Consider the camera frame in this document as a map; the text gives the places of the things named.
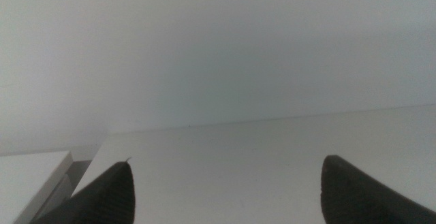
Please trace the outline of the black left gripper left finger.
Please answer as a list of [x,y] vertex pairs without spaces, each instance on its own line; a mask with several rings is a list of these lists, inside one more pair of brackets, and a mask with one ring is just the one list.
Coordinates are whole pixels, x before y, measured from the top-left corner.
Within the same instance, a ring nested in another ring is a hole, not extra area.
[[71,199],[34,224],[133,224],[136,197],[130,164],[109,167]]

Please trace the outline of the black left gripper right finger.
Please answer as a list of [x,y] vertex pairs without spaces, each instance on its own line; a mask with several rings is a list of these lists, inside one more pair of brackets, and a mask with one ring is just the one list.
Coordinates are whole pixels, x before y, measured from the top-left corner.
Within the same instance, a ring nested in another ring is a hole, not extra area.
[[397,193],[338,155],[324,159],[320,197],[326,223],[435,224],[435,211]]

